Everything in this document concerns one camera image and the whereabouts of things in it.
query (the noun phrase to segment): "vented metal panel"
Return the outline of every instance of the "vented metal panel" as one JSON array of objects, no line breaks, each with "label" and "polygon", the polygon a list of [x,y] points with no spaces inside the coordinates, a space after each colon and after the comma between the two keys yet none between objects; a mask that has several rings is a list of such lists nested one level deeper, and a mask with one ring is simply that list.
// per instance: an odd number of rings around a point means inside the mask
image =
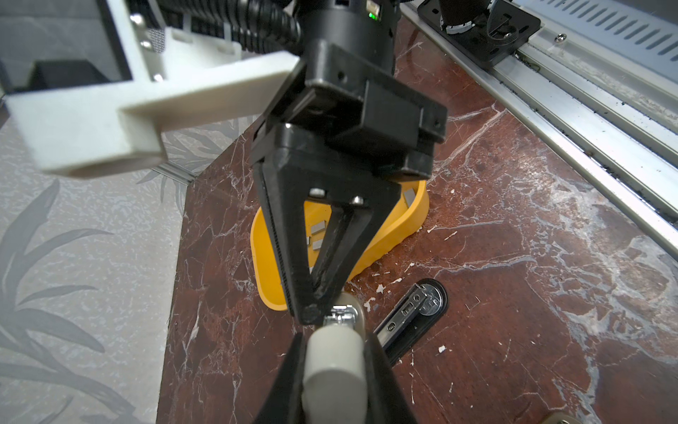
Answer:
[{"label": "vented metal panel", "polygon": [[514,3],[678,83],[678,26],[670,22],[612,0]]}]

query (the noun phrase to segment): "black mounting plate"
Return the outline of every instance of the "black mounting plate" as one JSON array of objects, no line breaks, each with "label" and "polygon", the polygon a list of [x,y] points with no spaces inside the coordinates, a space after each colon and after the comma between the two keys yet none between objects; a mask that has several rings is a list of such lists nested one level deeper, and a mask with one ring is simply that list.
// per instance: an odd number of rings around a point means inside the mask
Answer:
[{"label": "black mounting plate", "polygon": [[[420,286],[423,284],[430,284],[436,289],[438,289],[438,292],[442,296],[441,302],[442,302],[442,307],[438,312],[436,312],[433,315],[430,316],[424,316],[418,314],[404,329],[403,331],[396,336],[395,340],[386,348],[384,349],[384,352],[386,353],[386,356],[388,358],[388,362],[391,364],[391,366],[394,366],[396,362],[400,359],[402,355],[405,353],[409,352],[410,349],[414,346],[414,343],[417,343],[419,339],[421,339],[424,334],[429,330],[429,328],[433,327],[433,324],[438,322],[440,318],[445,315],[445,312],[447,312],[447,306],[448,306],[448,297],[447,297],[447,290],[445,290],[445,287],[438,281],[434,280],[433,278],[424,278],[423,280],[419,280],[417,282]],[[387,325],[391,318],[393,317],[393,314],[400,309],[400,306],[405,302],[407,299],[407,294],[403,296],[402,299],[395,305],[393,310],[389,315],[384,318],[384,321],[374,330],[374,334],[379,334],[379,332],[384,328],[385,325]]]},{"label": "black mounting plate", "polygon": [[447,34],[440,27],[439,0],[425,1],[417,8],[417,14],[478,66],[489,70],[503,58],[512,54],[518,47],[525,44],[530,35],[534,34],[541,25],[539,18],[530,15],[512,3],[505,0],[496,1],[494,13],[497,17],[503,16],[507,20],[506,23],[515,27],[518,31],[518,38],[512,43],[502,45],[490,39],[485,29],[487,20],[484,15],[481,15],[482,18],[476,18],[473,21],[476,25],[467,32],[455,35]]}]

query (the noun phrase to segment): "round metal disc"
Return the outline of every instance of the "round metal disc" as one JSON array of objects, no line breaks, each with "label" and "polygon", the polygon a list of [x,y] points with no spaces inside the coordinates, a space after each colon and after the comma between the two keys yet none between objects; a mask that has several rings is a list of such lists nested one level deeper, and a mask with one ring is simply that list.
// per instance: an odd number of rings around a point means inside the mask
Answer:
[{"label": "round metal disc", "polygon": [[435,315],[443,307],[443,295],[430,284],[422,284],[422,289],[424,289],[427,298],[419,309],[419,313],[427,317]]}]

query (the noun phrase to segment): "black cylindrical motor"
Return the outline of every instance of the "black cylindrical motor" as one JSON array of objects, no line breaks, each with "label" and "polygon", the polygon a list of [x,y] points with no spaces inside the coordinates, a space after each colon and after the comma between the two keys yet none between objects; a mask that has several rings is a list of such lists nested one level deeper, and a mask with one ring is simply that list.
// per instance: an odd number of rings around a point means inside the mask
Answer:
[{"label": "black cylindrical motor", "polygon": [[393,72],[393,42],[400,19],[396,0],[299,0],[294,16],[308,45],[325,39]]},{"label": "black cylindrical motor", "polygon": [[446,26],[465,24],[483,13],[490,0],[440,0],[440,14]]}]

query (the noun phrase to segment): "white plastic mount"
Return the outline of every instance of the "white plastic mount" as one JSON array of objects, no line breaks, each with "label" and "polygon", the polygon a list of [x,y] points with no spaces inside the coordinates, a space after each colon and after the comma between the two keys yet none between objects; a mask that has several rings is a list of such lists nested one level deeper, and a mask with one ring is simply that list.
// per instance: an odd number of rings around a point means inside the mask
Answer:
[{"label": "white plastic mount", "polygon": [[36,166],[91,178],[167,160],[160,133],[263,112],[299,58],[241,60],[241,46],[176,28],[153,51],[142,20],[107,0],[131,81],[7,96]]}]

